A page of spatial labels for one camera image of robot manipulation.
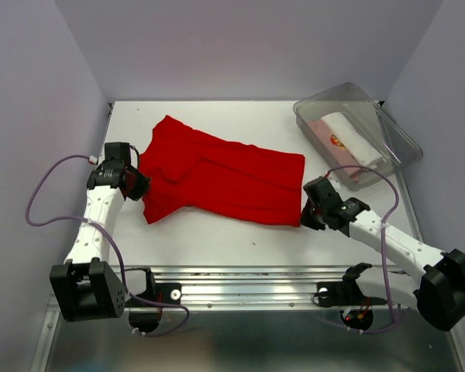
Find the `red t-shirt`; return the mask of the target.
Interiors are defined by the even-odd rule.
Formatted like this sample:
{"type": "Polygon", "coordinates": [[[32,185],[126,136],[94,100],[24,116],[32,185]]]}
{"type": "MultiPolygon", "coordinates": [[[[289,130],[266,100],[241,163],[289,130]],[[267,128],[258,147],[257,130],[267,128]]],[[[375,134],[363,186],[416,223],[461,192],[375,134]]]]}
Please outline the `red t-shirt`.
{"type": "Polygon", "coordinates": [[[143,216],[153,224],[183,207],[269,226],[300,225],[305,157],[226,141],[165,116],[140,156],[150,177],[143,216]]]}

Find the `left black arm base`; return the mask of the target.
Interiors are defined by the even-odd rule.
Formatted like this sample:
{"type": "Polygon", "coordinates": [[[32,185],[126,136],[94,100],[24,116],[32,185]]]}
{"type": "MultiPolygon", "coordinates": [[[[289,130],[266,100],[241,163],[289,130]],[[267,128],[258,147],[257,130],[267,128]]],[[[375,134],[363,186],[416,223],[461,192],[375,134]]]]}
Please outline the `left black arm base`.
{"type": "Polygon", "coordinates": [[[130,267],[124,271],[127,288],[136,297],[165,305],[181,305],[182,285],[162,282],[149,267],[130,267]]]}

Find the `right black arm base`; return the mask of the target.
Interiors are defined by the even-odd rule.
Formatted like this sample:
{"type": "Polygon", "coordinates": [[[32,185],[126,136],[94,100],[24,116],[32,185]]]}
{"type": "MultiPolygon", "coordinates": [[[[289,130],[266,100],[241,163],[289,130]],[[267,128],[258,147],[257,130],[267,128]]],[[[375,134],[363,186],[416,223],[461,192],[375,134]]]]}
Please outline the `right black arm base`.
{"type": "Polygon", "coordinates": [[[333,306],[386,305],[384,298],[368,297],[357,286],[361,274],[369,274],[372,266],[359,263],[346,270],[341,281],[325,281],[316,284],[317,292],[312,296],[312,302],[323,308],[333,306]]]}

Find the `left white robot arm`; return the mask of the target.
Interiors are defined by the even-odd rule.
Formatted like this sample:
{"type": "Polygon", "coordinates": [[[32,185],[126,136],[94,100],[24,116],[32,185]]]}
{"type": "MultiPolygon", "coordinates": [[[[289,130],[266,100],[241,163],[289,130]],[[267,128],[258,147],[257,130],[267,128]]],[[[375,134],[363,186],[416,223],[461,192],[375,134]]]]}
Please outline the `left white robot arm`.
{"type": "Polygon", "coordinates": [[[90,173],[84,215],[64,263],[54,265],[50,283],[62,316],[68,322],[118,318],[126,290],[109,265],[110,239],[126,200],[139,201],[150,179],[132,164],[136,148],[106,143],[103,160],[90,173]]]}

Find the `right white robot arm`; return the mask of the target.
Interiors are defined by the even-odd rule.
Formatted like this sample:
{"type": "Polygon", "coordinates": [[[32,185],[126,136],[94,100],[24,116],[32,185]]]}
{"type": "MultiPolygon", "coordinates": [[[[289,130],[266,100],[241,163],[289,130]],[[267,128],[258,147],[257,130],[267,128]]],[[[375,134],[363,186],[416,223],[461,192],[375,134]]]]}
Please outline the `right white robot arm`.
{"type": "Polygon", "coordinates": [[[304,227],[340,232],[398,266],[396,272],[369,263],[350,267],[338,281],[317,283],[315,305],[339,307],[343,324],[361,332],[372,324],[373,305],[410,308],[445,332],[465,316],[465,253],[428,246],[387,224],[361,200],[343,200],[327,177],[303,189],[308,196],[301,213],[304,227]]]}

